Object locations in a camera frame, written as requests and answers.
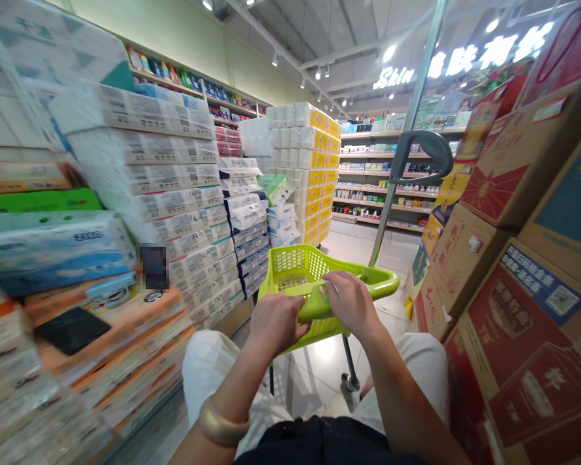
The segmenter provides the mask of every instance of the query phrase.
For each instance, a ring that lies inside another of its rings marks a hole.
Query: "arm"
[[[334,315],[366,352],[390,450],[431,464],[470,463],[402,361],[365,284],[345,271],[327,273],[323,279],[330,281],[327,292]]]
[[[277,354],[288,349],[310,329],[297,325],[303,297],[270,294],[252,312],[250,335],[228,375],[213,394],[215,410],[227,420],[244,423],[267,368]],[[221,446],[209,439],[199,425],[192,426],[170,465],[227,465],[234,461],[236,446]]]

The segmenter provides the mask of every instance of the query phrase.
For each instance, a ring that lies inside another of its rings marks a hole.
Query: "green shopping basket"
[[[333,270],[355,274],[366,283],[373,300],[392,295],[400,283],[398,276],[390,271],[342,262],[309,244],[270,249],[267,276],[260,285],[258,298],[278,292],[305,296],[306,302],[299,310],[298,321],[312,320],[310,331],[287,352],[338,334],[351,335],[334,317],[325,282],[321,279],[323,274]]]

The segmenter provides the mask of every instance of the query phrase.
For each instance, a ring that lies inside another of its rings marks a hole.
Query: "hand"
[[[297,313],[304,301],[302,296],[288,297],[283,293],[264,296],[252,311],[247,343],[264,351],[271,360],[295,344],[312,325],[297,324]]]
[[[329,281],[327,294],[332,312],[360,342],[373,331],[384,327],[376,314],[368,288],[357,276],[336,270],[324,274],[323,279]]]

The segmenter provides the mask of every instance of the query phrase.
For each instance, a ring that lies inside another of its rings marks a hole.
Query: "ceiling light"
[[[497,29],[498,25],[499,25],[499,19],[495,19],[494,21],[491,21],[489,23],[489,25],[486,26],[486,32],[493,32],[495,29]]]
[[[394,56],[395,51],[396,51],[396,45],[390,45],[389,47],[387,47],[387,50],[383,54],[383,62],[385,63],[387,61],[390,61],[392,59],[392,57]]]

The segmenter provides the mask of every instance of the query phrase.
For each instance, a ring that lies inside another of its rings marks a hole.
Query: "floor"
[[[321,250],[346,262],[368,264],[375,237],[376,226],[333,221]],[[400,277],[400,285],[393,295],[377,300],[375,307],[394,340],[409,329],[403,311],[404,286],[419,246],[420,236],[411,232],[386,231],[383,237],[377,265],[395,272]],[[248,336],[249,322],[232,339],[242,347]],[[357,377],[363,383],[370,373],[365,353],[354,336],[349,338],[349,346]],[[348,372],[342,336],[329,338],[274,361],[275,396],[293,417],[309,415],[336,397],[341,390],[341,374]],[[357,402],[357,396],[355,393],[348,400]],[[188,431],[186,414],[183,394],[179,390],[107,463],[167,464]]]

